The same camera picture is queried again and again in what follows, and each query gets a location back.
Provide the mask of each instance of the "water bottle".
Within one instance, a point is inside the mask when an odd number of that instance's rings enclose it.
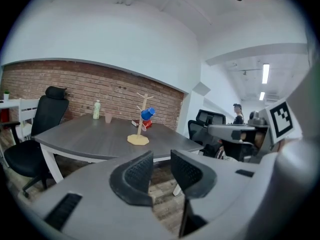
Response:
[[[94,111],[93,111],[93,119],[99,119],[99,112],[100,112],[100,100],[96,100],[94,103]]]

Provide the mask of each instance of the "red cup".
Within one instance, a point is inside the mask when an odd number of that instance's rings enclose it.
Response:
[[[151,126],[152,126],[152,121],[151,120],[142,121],[141,129],[142,129],[142,131],[145,132]]]

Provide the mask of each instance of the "blue cup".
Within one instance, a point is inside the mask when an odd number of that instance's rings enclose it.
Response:
[[[143,120],[149,120],[156,113],[153,107],[147,108],[141,111],[141,117]]]

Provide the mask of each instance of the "person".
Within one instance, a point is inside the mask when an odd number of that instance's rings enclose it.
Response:
[[[243,125],[245,122],[244,114],[242,113],[242,106],[240,104],[233,104],[236,117],[233,121],[234,125]]]

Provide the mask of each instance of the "cup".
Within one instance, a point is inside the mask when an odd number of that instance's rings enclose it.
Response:
[[[151,126],[152,126],[152,121],[151,120],[143,121],[142,125],[141,125],[141,130],[145,132]]]
[[[141,111],[141,117],[143,120],[147,121],[149,120],[154,114],[156,113],[155,109],[153,107],[147,108],[143,111]]]
[[[111,114],[111,113],[105,113],[105,114],[104,114],[104,118],[105,118],[105,122],[106,122],[107,124],[110,124],[111,119],[112,119],[112,114]]]

